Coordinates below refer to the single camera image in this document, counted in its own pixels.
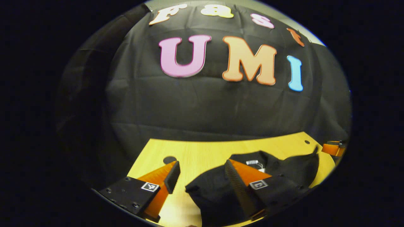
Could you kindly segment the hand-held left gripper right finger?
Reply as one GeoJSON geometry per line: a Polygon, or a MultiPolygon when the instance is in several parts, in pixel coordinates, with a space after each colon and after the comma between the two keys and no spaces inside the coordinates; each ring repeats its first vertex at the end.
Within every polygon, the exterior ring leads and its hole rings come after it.
{"type": "Polygon", "coordinates": [[[243,213],[251,221],[270,217],[297,203],[309,188],[284,176],[272,176],[228,159],[225,173],[243,213]]]}

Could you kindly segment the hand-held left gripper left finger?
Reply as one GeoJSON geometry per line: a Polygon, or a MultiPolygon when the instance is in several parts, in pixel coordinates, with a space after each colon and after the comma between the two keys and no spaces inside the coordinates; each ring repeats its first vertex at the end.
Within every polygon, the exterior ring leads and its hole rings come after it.
{"type": "Polygon", "coordinates": [[[98,193],[124,211],[157,223],[163,204],[175,189],[180,172],[180,162],[175,160],[139,178],[126,176],[98,193]]]}

